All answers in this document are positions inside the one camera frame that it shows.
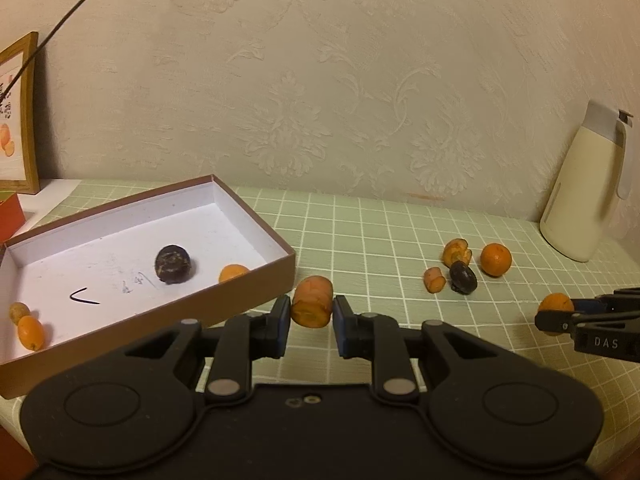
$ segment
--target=orange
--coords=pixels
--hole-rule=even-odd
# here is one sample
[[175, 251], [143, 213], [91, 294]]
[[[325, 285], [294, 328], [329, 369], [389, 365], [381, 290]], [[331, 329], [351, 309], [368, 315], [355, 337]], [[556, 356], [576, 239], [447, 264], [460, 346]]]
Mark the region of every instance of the orange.
[[11, 131], [8, 124], [0, 126], [0, 148], [4, 150], [6, 144], [11, 140]]
[[511, 267], [511, 253], [502, 244], [488, 244], [480, 254], [480, 267], [489, 276], [498, 278]]
[[249, 272], [249, 269], [240, 264], [230, 264], [228, 266], [222, 267], [220, 276], [218, 277], [218, 283], [226, 282], [226, 280], [231, 280], [232, 278], [242, 276], [247, 272]]
[[44, 345], [44, 328], [33, 316], [22, 316], [18, 321], [18, 339], [27, 350], [40, 350]]
[[566, 312], [573, 312], [575, 307], [574, 302], [571, 301], [571, 298], [566, 294], [553, 292], [542, 300], [538, 307], [538, 311], [540, 310], [564, 310]]
[[14, 152], [15, 152], [15, 144], [12, 140], [10, 140], [4, 147], [4, 154], [6, 156], [12, 156]]

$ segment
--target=wooden frame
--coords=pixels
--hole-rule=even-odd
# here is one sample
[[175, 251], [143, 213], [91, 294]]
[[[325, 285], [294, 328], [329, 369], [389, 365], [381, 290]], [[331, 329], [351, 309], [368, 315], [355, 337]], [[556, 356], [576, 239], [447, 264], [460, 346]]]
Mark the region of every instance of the wooden frame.
[[[9, 61], [15, 59], [16, 56], [20, 56], [20, 54], [22, 54], [22, 60], [20, 61], [21, 65], [33, 53], [37, 45], [38, 33], [30, 32], [25, 37], [12, 44], [12, 46], [0, 52], [0, 83], [2, 83], [3, 87], [6, 87], [8, 82], [8, 79], [5, 77], [8, 71], [15, 73], [15, 67], [13, 66], [15, 62], [12, 62], [12, 65], [7, 70], [4, 70], [4, 66]], [[19, 147], [16, 147], [15, 144], [11, 144], [11, 148], [5, 149], [8, 143], [12, 141], [6, 140], [7, 132], [9, 136], [11, 135], [11, 131], [7, 125], [10, 115], [7, 116], [4, 110], [6, 110], [6, 105], [8, 103], [14, 104], [17, 100], [15, 99], [15, 96], [13, 99], [9, 97], [0, 104], [0, 142], [4, 142], [4, 145], [0, 144], [0, 148], [2, 148], [2, 150], [0, 150], [0, 157], [5, 158], [6, 156], [12, 156], [13, 153], [21, 155], [25, 177], [24, 179], [18, 180], [7, 178], [3, 179], [2, 160], [0, 159], [0, 189], [28, 194], [36, 194], [40, 191], [40, 181], [38, 180], [38, 170], [36, 168], [35, 143], [33, 138], [33, 65], [34, 61], [30, 63], [29, 67], [20, 76]]]

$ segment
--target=black cable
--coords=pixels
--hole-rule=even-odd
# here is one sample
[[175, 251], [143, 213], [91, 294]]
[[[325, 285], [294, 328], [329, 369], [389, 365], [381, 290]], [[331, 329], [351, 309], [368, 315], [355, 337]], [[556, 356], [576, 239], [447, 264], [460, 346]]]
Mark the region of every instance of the black cable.
[[71, 7], [71, 9], [69, 10], [68, 13], [66, 13], [62, 19], [56, 23], [56, 26], [53, 27], [53, 29], [51, 30], [51, 32], [49, 34], [47, 34], [47, 37], [42, 41], [41, 44], [39, 44], [36, 47], [36, 50], [33, 51], [33, 54], [31, 54], [28, 58], [27, 61], [24, 62], [24, 64], [20, 67], [20, 70], [18, 70], [18, 73], [15, 75], [14, 79], [9, 83], [9, 86], [7, 86], [6, 90], [4, 91], [4, 93], [2, 95], [0, 95], [0, 103], [2, 103], [2, 101], [4, 101], [4, 98], [7, 96], [7, 94], [9, 93], [9, 90], [11, 90], [12, 86], [15, 85], [15, 83], [18, 81], [18, 79], [20, 79], [20, 76], [22, 75], [22, 73], [27, 70], [27, 67], [29, 65], [29, 63], [31, 61], [33, 61], [33, 58], [35, 58], [40, 51], [44, 48], [44, 46], [49, 43], [49, 40], [51, 38], [53, 38], [53, 35], [60, 29], [60, 27], [62, 27], [62, 25], [65, 24], [66, 20], [68, 20], [71, 15], [76, 12], [76, 10], [78, 10], [78, 7], [80, 7], [82, 4], [85, 3], [85, 1], [87, 0], [78, 0], [78, 2]]

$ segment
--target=dark round object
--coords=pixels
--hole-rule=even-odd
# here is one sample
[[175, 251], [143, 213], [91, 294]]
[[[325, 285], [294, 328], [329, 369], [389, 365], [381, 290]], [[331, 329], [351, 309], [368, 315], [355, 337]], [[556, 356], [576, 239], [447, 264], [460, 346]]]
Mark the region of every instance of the dark round object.
[[177, 245], [167, 245], [156, 256], [156, 275], [161, 282], [181, 283], [191, 272], [191, 258], [187, 251]]
[[515, 363], [509, 370], [495, 359], [463, 363], [431, 392], [438, 434], [498, 467], [540, 469], [588, 456], [603, 421], [596, 395], [553, 370]]
[[530, 426], [554, 416], [558, 400], [536, 384], [499, 384], [484, 394], [484, 408], [507, 424]]
[[474, 272], [460, 260], [453, 262], [449, 268], [451, 288], [460, 294], [471, 294], [478, 288], [478, 279]]
[[147, 460], [191, 427], [193, 393], [154, 360], [72, 368], [24, 399], [20, 425], [38, 462], [110, 469]]
[[[111, 409], [97, 410], [96, 406]], [[81, 386], [65, 401], [68, 415], [86, 426], [113, 426], [131, 418], [140, 407], [140, 396], [128, 386], [95, 383]]]

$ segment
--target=white thermos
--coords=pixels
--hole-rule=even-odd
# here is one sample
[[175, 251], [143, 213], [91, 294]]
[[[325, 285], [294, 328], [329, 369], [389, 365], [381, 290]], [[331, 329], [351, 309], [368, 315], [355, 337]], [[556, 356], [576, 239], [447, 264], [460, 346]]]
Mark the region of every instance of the white thermos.
[[632, 115], [589, 101], [546, 204], [540, 232], [565, 256], [586, 262], [626, 200], [636, 153]]

